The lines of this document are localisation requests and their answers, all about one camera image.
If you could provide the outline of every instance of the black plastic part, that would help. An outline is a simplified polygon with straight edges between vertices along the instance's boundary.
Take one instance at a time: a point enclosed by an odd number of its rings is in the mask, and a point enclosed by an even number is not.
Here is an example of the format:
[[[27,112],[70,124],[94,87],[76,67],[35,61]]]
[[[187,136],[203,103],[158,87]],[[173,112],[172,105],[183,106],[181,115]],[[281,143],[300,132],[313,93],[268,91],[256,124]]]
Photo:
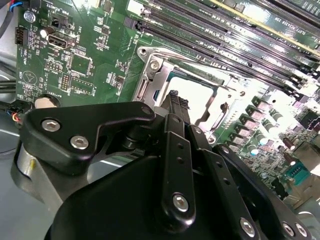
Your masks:
[[[171,233],[182,233],[196,219],[194,181],[190,142],[185,139],[185,124],[181,118],[169,113],[164,123],[162,191],[157,216]],[[187,211],[178,210],[173,202],[179,194],[188,202]]]
[[[99,137],[112,139],[121,130],[151,124],[155,118],[155,113],[141,102],[36,109],[26,115],[20,139],[31,155],[65,174],[79,175],[91,164]],[[48,119],[57,121],[60,130],[44,130],[42,122]],[[74,136],[85,137],[89,146],[84,150],[72,147]]]
[[[30,1],[30,8],[31,9],[39,9],[41,8],[41,1],[42,0],[29,0]]]
[[[223,157],[241,195],[246,196],[256,206],[259,224],[266,237],[271,240],[311,240],[310,232],[295,214],[234,152],[229,150],[229,153],[226,153],[223,147],[228,149],[226,145],[220,144],[212,150]],[[294,236],[290,236],[285,231],[283,223],[293,229]],[[296,223],[307,231],[307,237],[299,233]]]
[[[14,43],[17,45],[27,46],[28,40],[29,40],[29,30],[22,26],[16,27]]]
[[[231,176],[224,159],[211,151],[211,147],[203,132],[196,132],[197,127],[189,125],[188,136],[192,146],[192,159],[199,162],[203,172],[211,178],[208,191],[214,185],[216,197],[220,199],[220,206],[227,217],[227,225],[232,239],[259,240],[260,234],[255,222],[240,195],[237,185]],[[247,235],[241,227],[240,219],[246,219],[253,227],[255,235]]]

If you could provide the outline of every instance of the electronic component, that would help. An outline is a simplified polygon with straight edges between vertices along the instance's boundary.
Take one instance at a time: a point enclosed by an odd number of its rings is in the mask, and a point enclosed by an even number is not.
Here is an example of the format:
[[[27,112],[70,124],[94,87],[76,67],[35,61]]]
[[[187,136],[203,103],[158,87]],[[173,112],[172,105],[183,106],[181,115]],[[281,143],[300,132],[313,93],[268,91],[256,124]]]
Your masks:
[[[302,129],[302,127],[300,127],[300,126],[295,126],[294,129],[293,129],[293,131],[296,132],[296,133],[298,133],[298,132],[301,131],[301,129]]]
[[[246,128],[252,130],[259,126],[259,122],[255,121],[253,118],[243,115],[240,118],[240,121],[242,122],[243,126]]]
[[[40,36],[46,39],[48,35],[53,34],[54,32],[55,30],[52,27],[47,26],[40,30]]]
[[[296,146],[294,145],[294,143],[292,141],[289,140],[289,138],[285,137],[282,142],[284,143],[284,145],[289,149],[289,150],[294,150],[296,148]]]
[[[109,0],[106,0],[106,1],[104,2],[103,10],[104,10],[106,13],[109,14],[110,11],[111,11],[111,7],[112,7],[112,2],[109,1]]]
[[[320,117],[313,111],[310,110],[299,122],[308,131],[320,133]]]
[[[17,45],[27,46],[29,41],[29,30],[19,26],[15,28],[14,43]]]
[[[259,111],[258,109],[255,109],[253,107],[249,107],[246,111],[249,116],[257,121],[262,120],[265,117],[265,114]]]
[[[283,201],[289,194],[287,193],[285,187],[279,181],[279,178],[276,178],[271,183],[276,195]]]
[[[67,49],[75,45],[75,38],[65,35],[61,32],[55,32],[47,36],[47,41],[50,45],[60,49]]]
[[[246,140],[244,137],[240,136],[239,134],[232,133],[230,136],[231,142],[234,144],[241,145]]]
[[[41,8],[42,0],[29,0],[30,2],[30,9],[39,9]]]
[[[60,107],[60,102],[55,96],[43,94],[34,101],[34,107],[36,109],[57,108]]]
[[[259,153],[259,150],[257,149],[257,147],[254,144],[248,145],[247,150],[249,151],[249,153],[252,156],[256,156]]]
[[[277,112],[277,111],[272,114],[272,117],[273,117],[273,119],[274,119],[279,125],[285,123],[285,121],[286,121],[285,117],[282,116],[282,115],[281,115],[279,112]]]
[[[287,152],[283,153],[283,157],[290,166],[293,166],[297,163],[297,160]]]
[[[239,134],[242,137],[248,137],[251,134],[251,131],[248,128],[246,128],[245,126],[242,126],[242,125],[238,125],[235,128],[235,131],[236,131],[237,134]]]
[[[106,25],[103,25],[101,28],[101,33],[103,33],[105,35],[109,35],[109,27]]]
[[[320,176],[320,148],[304,141],[294,154],[310,173]]]
[[[255,139],[258,141],[260,145],[266,145],[268,143],[268,138],[265,137],[261,132],[258,132],[258,134],[255,136]]]
[[[236,144],[236,143],[233,143],[231,141],[226,141],[226,144],[228,145],[228,147],[234,151],[235,153],[238,151],[239,148],[241,148],[240,145]]]
[[[256,98],[252,101],[253,105],[262,111],[269,111],[271,105],[269,103],[267,103],[266,101],[260,99],[260,98]]]
[[[269,139],[269,141],[266,143],[266,146],[271,147],[274,143],[275,141]]]
[[[276,135],[278,133],[277,128],[275,126],[272,125],[272,123],[270,122],[266,122],[264,123],[264,128],[268,131],[268,133],[270,133],[271,135]]]
[[[61,29],[68,25],[68,17],[53,13],[51,16],[51,26],[57,29]]]

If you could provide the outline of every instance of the bolt head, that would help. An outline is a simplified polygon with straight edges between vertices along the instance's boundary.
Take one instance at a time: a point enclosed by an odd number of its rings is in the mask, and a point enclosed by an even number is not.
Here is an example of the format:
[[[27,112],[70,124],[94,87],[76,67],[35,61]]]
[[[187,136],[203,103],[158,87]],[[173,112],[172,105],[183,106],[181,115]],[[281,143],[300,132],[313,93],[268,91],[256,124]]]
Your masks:
[[[150,63],[150,68],[154,71],[159,70],[159,68],[160,68],[159,62],[157,60],[152,60]]]
[[[60,124],[56,120],[53,120],[53,119],[44,120],[42,122],[41,126],[44,130],[46,130],[48,132],[56,132],[61,128]]]
[[[287,223],[282,223],[282,226],[284,228],[284,230],[291,236],[293,237],[295,235],[294,230],[287,224]]]
[[[240,218],[240,225],[243,231],[251,238],[253,238],[256,235],[256,231],[254,227],[251,225],[251,223],[245,219],[245,218]]]
[[[226,148],[225,146],[222,146],[221,149],[222,149],[226,154],[230,153],[230,152],[229,152],[229,149]]]
[[[189,204],[187,199],[180,194],[176,194],[173,196],[173,205],[180,211],[186,212],[189,209]]]
[[[84,150],[89,146],[88,140],[84,136],[74,136],[70,140],[70,144],[75,149]]]

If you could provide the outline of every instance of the wire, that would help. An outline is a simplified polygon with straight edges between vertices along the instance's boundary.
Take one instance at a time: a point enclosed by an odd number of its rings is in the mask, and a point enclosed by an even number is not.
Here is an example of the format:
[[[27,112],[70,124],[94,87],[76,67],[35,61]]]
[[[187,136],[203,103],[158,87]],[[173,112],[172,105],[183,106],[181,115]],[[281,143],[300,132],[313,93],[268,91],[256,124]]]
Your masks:
[[[12,4],[12,5],[10,6],[10,8],[9,8],[10,12],[13,12],[13,11],[14,11],[14,7],[16,7],[16,6],[20,6],[20,5],[22,5],[22,4],[23,4],[23,3],[22,3],[22,2],[20,2],[20,1],[18,1],[18,2],[16,2],[16,3]]]
[[[15,122],[19,122],[20,119],[17,117],[18,113],[13,113],[12,114],[12,120],[15,121]]]
[[[5,76],[5,75],[0,74],[0,77],[2,77],[2,78],[4,78],[4,79],[7,79],[8,81],[10,81],[10,79],[9,79],[7,76]]]
[[[0,87],[0,94],[15,94],[15,93],[16,93],[15,86]]]
[[[11,23],[13,16],[14,16],[13,12],[11,12],[11,11],[6,12],[4,21],[3,21],[2,25],[0,26],[0,39],[5,34],[9,24]]]

